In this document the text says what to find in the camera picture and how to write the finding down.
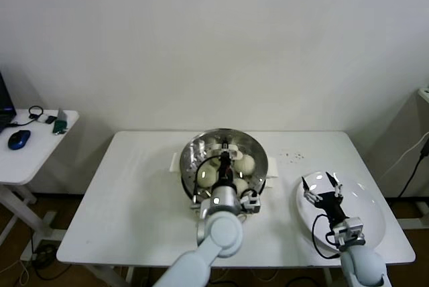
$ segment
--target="white table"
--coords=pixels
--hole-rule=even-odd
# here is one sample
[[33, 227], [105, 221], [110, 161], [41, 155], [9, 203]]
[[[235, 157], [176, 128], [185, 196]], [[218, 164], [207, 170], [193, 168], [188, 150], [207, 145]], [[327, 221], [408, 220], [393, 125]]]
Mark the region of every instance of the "white table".
[[[174, 152], [197, 132], [117, 133], [64, 237], [61, 262], [99, 265], [98, 276], [126, 286], [102, 265], [170, 266], [196, 248], [196, 216], [177, 174]], [[412, 262], [415, 253], [348, 136], [343, 132], [249, 132], [276, 157], [279, 178], [261, 195], [261, 212], [244, 222], [240, 251], [214, 267], [297, 268], [339, 266], [314, 250], [296, 213], [300, 177], [318, 170], [353, 173], [380, 204], [386, 235], [376, 248], [388, 264]], [[304, 158], [295, 158], [301, 154]], [[97, 274], [95, 267], [90, 268]]]
[[[67, 114], [67, 124], [70, 129], [78, 120], [76, 111], [64, 111]], [[45, 114], [57, 116], [58, 111], [45, 110]], [[26, 123], [28, 118], [27, 109], [18, 109], [17, 116], [13, 122]], [[54, 135], [52, 129], [54, 124], [48, 125], [34, 121], [22, 127], [10, 127], [0, 133], [0, 203], [5, 205], [14, 216], [0, 235], [0, 244], [9, 234], [17, 218], [29, 225], [34, 231], [34, 243], [43, 239], [59, 240], [64, 236], [63, 231], [53, 230], [49, 224], [54, 219], [55, 213], [49, 212], [44, 219], [39, 218], [30, 208], [28, 203], [35, 203], [35, 196], [24, 187], [32, 180], [34, 175], [43, 166], [65, 135]], [[20, 150], [10, 150], [7, 141], [10, 136], [21, 129], [28, 129], [31, 135], [26, 145]], [[21, 201], [11, 190], [24, 199]], [[31, 246], [27, 246], [21, 259], [29, 260], [31, 257]]]

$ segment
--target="computer mouse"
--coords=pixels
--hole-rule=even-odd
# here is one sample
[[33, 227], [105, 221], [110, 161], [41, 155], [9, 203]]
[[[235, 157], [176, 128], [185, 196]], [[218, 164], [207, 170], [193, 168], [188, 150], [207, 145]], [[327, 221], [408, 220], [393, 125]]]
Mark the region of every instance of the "computer mouse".
[[11, 150], [19, 150], [20, 148], [23, 148], [25, 146], [25, 143], [27, 143], [27, 140], [30, 135], [31, 132], [28, 130], [17, 131], [16, 133], [13, 133], [9, 138], [7, 146]]

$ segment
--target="stainless steel pot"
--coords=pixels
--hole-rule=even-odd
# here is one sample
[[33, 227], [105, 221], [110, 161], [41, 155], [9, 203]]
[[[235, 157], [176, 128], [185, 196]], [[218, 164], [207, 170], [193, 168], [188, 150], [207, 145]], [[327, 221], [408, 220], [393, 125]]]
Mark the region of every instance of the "stainless steel pot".
[[[180, 156], [180, 173], [182, 175], [183, 188], [189, 198], [192, 198], [192, 193], [194, 192], [198, 167], [211, 156], [212, 148], [216, 144], [222, 144], [224, 141], [227, 141], [228, 144], [238, 146], [241, 153], [248, 154], [255, 160], [255, 171], [252, 175], [244, 176], [243, 178], [249, 184], [249, 188], [256, 190], [259, 194], [262, 193], [268, 171], [268, 158], [261, 144], [242, 131], [235, 129], [212, 129], [192, 138], [182, 150], [182, 155]], [[198, 187], [197, 202], [208, 198], [210, 193], [211, 188]]]

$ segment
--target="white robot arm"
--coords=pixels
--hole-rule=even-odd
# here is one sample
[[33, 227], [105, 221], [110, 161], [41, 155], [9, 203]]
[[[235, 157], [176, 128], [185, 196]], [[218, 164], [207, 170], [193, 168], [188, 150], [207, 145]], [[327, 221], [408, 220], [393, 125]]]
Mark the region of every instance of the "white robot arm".
[[243, 227], [232, 213], [219, 211], [208, 218], [206, 237], [195, 251], [181, 255], [155, 287], [203, 287], [210, 278], [210, 266], [218, 256], [236, 254], [243, 241]]
[[231, 257], [240, 249], [243, 226], [237, 215], [257, 213], [261, 203], [254, 190], [245, 191], [240, 200], [237, 198], [233, 173], [229, 168], [229, 153], [223, 152], [220, 161], [219, 179], [212, 187], [211, 197], [203, 200], [201, 205], [192, 206], [200, 209], [196, 232], [198, 248], [181, 255], [155, 287], [204, 287], [210, 278], [210, 266], [214, 260], [217, 257]]
[[323, 209], [329, 220], [330, 235], [340, 251], [341, 267], [350, 287], [391, 287], [386, 264], [381, 256], [365, 245], [363, 224], [358, 217], [348, 218], [341, 209], [341, 184], [326, 173], [334, 192], [314, 194], [302, 178], [304, 196], [316, 208]]

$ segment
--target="floor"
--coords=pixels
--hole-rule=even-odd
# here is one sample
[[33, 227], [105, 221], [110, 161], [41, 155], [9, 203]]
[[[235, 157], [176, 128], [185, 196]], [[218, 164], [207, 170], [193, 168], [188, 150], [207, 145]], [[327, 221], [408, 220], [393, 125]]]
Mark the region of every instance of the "floor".
[[[66, 229], [71, 222], [76, 209], [80, 203], [80, 197], [40, 197], [38, 202], [31, 208], [39, 215], [43, 216], [48, 210], [57, 210], [58, 214], [54, 220], [53, 226], [58, 229]], [[396, 203], [393, 206], [393, 211], [397, 217], [419, 217], [420, 213], [412, 203]], [[0, 205], [0, 230], [6, 226], [12, 214]], [[391, 283], [395, 287], [414, 286], [427, 287], [429, 286], [429, 231], [428, 230], [410, 230], [406, 231], [406, 235], [410, 240], [414, 251], [416, 252], [416, 261], [409, 265], [390, 266], [389, 277]], [[19, 259], [21, 252], [29, 241], [28, 227], [18, 221], [6, 241], [0, 246], [0, 272], [3, 268], [11, 265]], [[45, 270], [40, 270], [40, 274], [44, 277], [52, 277], [61, 272], [66, 265], [56, 262]], [[125, 276], [126, 268], [115, 268], [118, 273]], [[156, 280], [162, 275], [165, 269], [159, 268], [140, 268], [135, 273], [136, 286], [152, 286]], [[0, 273], [0, 287], [20, 286], [19, 276], [22, 272], [22, 267], [16, 264], [11, 269]], [[285, 286], [288, 281], [299, 276], [310, 276], [314, 281], [319, 283], [319, 286], [326, 286], [324, 283], [324, 275], [321, 269], [302, 269], [302, 270], [280, 270], [271, 282], [262, 282], [262, 280], [270, 279], [276, 270], [245, 270], [234, 269], [229, 271], [212, 270], [211, 280], [216, 281], [219, 278], [222, 280], [232, 280], [238, 286], [256, 287], [256, 286]], [[342, 277], [341, 270], [332, 270], [334, 279]], [[39, 279], [34, 272], [34, 269], [29, 267], [28, 287], [38, 286], [91, 286], [91, 287], [106, 287], [107, 285], [101, 280], [95, 278], [90, 272], [81, 266], [71, 266], [70, 269], [52, 281], [43, 281]], [[209, 284], [209, 286], [232, 287], [234, 284]], [[309, 280], [298, 280], [290, 285], [291, 287], [307, 287], [315, 286]]]

